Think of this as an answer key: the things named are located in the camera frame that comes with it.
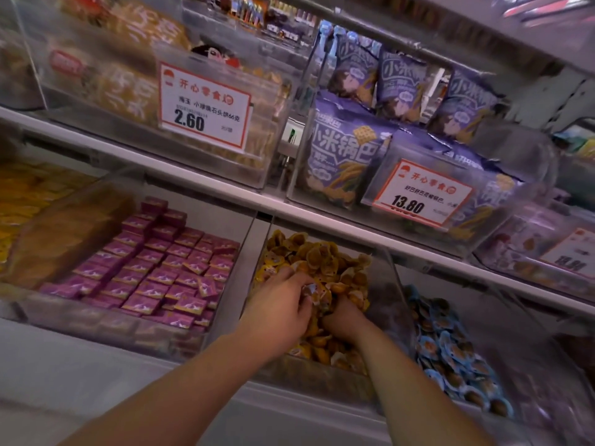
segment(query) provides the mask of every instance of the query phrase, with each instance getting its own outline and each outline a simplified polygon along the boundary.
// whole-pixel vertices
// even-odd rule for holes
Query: red price tag border
[[[424,171],[428,171],[431,173],[435,173],[436,175],[440,175],[441,177],[444,177],[445,179],[451,180],[451,181],[456,181],[458,184],[462,185],[462,186],[466,186],[469,189],[471,189],[471,191],[469,192],[469,194],[467,194],[467,196],[465,197],[465,200],[463,200],[461,203],[459,203],[458,207],[456,207],[451,214],[440,224],[438,222],[433,222],[430,221],[424,217],[420,217],[418,215],[413,215],[411,213],[409,213],[407,210],[402,210],[400,208],[397,208],[396,206],[392,206],[392,205],[388,205],[386,203],[383,202],[378,202],[378,199],[380,197],[382,197],[382,195],[384,194],[384,191],[386,190],[386,187],[389,185],[389,183],[391,182],[391,180],[393,179],[394,175],[397,173],[397,171],[399,170],[399,167],[401,167],[401,164],[403,163],[408,163],[408,164],[412,164],[415,167],[418,167],[420,169],[423,169]],[[397,165],[394,167],[392,173],[390,174],[390,177],[386,179],[386,181],[384,182],[384,186],[382,187],[382,189],[378,192],[378,195],[376,196],[376,198],[374,199],[374,201],[372,202],[372,205],[375,206],[376,208],[379,208],[381,210],[387,211],[389,213],[393,213],[393,214],[397,214],[399,216],[402,217],[408,217],[410,219],[412,219],[415,222],[419,222],[420,224],[424,224],[424,225],[429,225],[431,227],[443,227],[444,224],[446,224],[448,222],[448,220],[456,213],[456,211],[462,207],[465,203],[467,203],[467,201],[469,200],[469,198],[471,197],[471,194],[473,194],[473,187],[469,186],[465,183],[461,183],[458,180],[455,180],[454,178],[451,178],[449,175],[445,175],[441,172],[436,172],[433,169],[428,169],[427,167],[421,166],[417,163],[414,163],[413,161],[409,161],[408,159],[404,159],[401,158],[401,161],[399,161],[397,163]]]
[[[163,110],[162,110],[162,106],[161,106],[161,78],[162,78],[161,70],[162,70],[162,66],[163,65],[166,65],[168,67],[171,67],[171,68],[173,68],[175,70],[178,70],[180,72],[183,72],[185,74],[192,75],[193,77],[200,78],[201,80],[210,81],[213,84],[217,84],[219,86],[227,87],[227,89],[231,89],[233,91],[236,91],[236,92],[239,92],[239,93],[242,93],[242,94],[248,96],[248,106],[246,107],[246,120],[244,121],[244,129],[242,131],[242,141],[241,141],[240,145],[234,144],[233,142],[224,141],[223,139],[219,139],[217,137],[209,136],[208,134],[204,134],[204,133],[202,133],[200,131],[197,131],[195,129],[187,128],[187,127],[184,127],[182,125],[175,124],[174,122],[168,122],[167,120],[163,120],[162,119],[162,117],[163,117],[162,116]],[[231,146],[231,147],[233,147],[235,149],[242,150],[244,148],[244,140],[246,139],[246,129],[248,128],[248,123],[249,123],[248,121],[249,121],[249,118],[250,118],[250,106],[252,105],[252,95],[249,92],[244,92],[244,91],[241,91],[240,89],[236,89],[235,87],[229,86],[227,84],[223,84],[221,82],[213,81],[210,78],[201,77],[200,75],[193,74],[192,72],[189,72],[188,70],[181,69],[181,68],[176,67],[175,65],[171,65],[171,64],[169,64],[169,63],[167,63],[165,61],[159,61],[159,78],[160,78],[160,82],[159,82],[159,118],[160,119],[159,120],[163,124],[173,125],[174,127],[185,129],[185,130],[190,131],[190,132],[192,132],[194,134],[198,134],[198,135],[207,137],[207,138],[212,139],[212,140],[217,141],[217,142],[222,142],[222,143],[227,144],[227,145],[229,145],[229,146]]]
[[[587,276],[587,275],[584,275],[584,274],[582,274],[582,273],[580,273],[580,272],[574,272],[573,270],[570,270],[570,269],[563,268],[562,266],[558,266],[558,265],[555,265],[554,263],[551,263],[551,262],[549,262],[549,261],[545,261],[545,260],[542,260],[542,259],[541,259],[541,257],[544,257],[545,255],[547,255],[548,253],[550,253],[552,250],[554,250],[556,247],[558,247],[560,244],[562,244],[564,241],[566,241],[566,240],[567,240],[567,239],[569,239],[569,238],[570,238],[572,235],[574,235],[574,234],[575,234],[575,233],[576,233],[578,230],[584,230],[584,231],[588,231],[588,232],[589,232],[589,233],[591,233],[592,235],[595,235],[595,232],[592,232],[592,231],[590,231],[590,230],[587,230],[586,228],[577,227],[576,229],[574,229],[574,231],[573,231],[572,233],[570,233],[570,234],[569,234],[568,236],[566,236],[564,239],[560,239],[560,241],[558,241],[556,244],[554,244],[552,247],[550,247],[550,248],[549,248],[549,249],[548,249],[546,252],[542,253],[542,254],[541,254],[541,256],[540,256],[540,257],[537,259],[537,261],[539,261],[539,262],[542,262],[542,263],[545,263],[545,264],[547,264],[548,266],[552,266],[552,267],[554,267],[554,268],[557,268],[557,269],[563,270],[563,271],[565,271],[565,272],[570,272],[570,273],[573,273],[574,275],[578,275],[578,276],[580,276],[580,277],[586,278],[587,280],[595,280],[595,278],[594,278],[594,277],[589,277],[589,276]]]

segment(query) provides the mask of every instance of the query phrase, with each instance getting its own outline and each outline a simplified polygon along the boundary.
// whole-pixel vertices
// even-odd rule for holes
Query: price label
[[[372,205],[421,224],[441,227],[472,192],[469,185],[402,159]]]
[[[595,278],[595,233],[577,228],[543,254],[540,260],[593,279]]]
[[[162,129],[243,151],[252,115],[251,95],[160,62]]]

